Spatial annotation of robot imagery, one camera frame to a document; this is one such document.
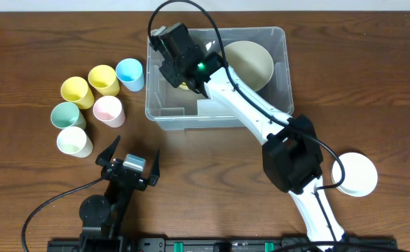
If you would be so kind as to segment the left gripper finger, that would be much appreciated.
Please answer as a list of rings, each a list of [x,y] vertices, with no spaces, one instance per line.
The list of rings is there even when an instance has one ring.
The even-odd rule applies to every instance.
[[[121,139],[121,136],[118,135],[115,140],[111,143],[110,146],[105,148],[96,158],[95,164],[101,166],[101,167],[106,167],[111,164],[111,158],[114,155],[114,152],[116,151],[116,148],[118,146],[118,143]]]
[[[160,178],[160,164],[159,164],[159,157],[160,157],[160,150],[157,150],[155,159],[153,161],[151,171],[149,174],[149,182],[150,186],[155,186]]]

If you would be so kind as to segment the yellow small bowl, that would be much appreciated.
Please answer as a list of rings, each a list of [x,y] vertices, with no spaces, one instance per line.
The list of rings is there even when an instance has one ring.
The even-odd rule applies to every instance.
[[[181,88],[181,89],[183,89],[183,90],[188,90],[188,89],[189,89],[188,86],[187,86],[187,84],[186,84],[185,82],[181,83],[181,84],[179,85],[179,88]]]

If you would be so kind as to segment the large beige bowl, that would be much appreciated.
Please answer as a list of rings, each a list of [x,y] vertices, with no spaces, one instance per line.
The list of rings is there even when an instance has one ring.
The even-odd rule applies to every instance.
[[[236,41],[224,47],[226,60],[240,79],[255,92],[264,88],[274,73],[273,58],[262,45]]]

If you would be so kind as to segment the white small bowl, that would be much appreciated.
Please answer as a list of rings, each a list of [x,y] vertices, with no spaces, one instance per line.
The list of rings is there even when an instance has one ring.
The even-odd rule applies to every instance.
[[[365,197],[378,184],[378,172],[374,163],[360,153],[344,153],[339,156],[345,170],[345,179],[337,187],[339,191],[352,197]]]

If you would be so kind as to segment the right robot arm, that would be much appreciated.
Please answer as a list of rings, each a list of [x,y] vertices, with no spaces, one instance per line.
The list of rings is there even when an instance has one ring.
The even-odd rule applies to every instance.
[[[222,105],[257,138],[264,173],[294,200],[311,245],[321,251],[339,249],[345,231],[324,194],[320,164],[325,145],[317,139],[312,122],[271,106],[239,78],[224,51],[204,53],[184,24],[150,32],[149,40],[163,57],[159,71],[172,87],[185,84]]]

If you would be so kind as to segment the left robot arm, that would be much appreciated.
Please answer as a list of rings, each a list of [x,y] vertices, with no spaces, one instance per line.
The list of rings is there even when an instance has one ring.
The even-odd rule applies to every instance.
[[[146,160],[128,154],[125,159],[114,159],[113,155],[120,141],[104,149],[95,163],[102,167],[101,178],[109,185],[103,195],[92,195],[85,199],[79,209],[83,222],[83,237],[111,239],[117,237],[132,193],[144,191],[147,186],[155,186],[160,178],[159,157],[157,152],[149,176],[142,176]]]

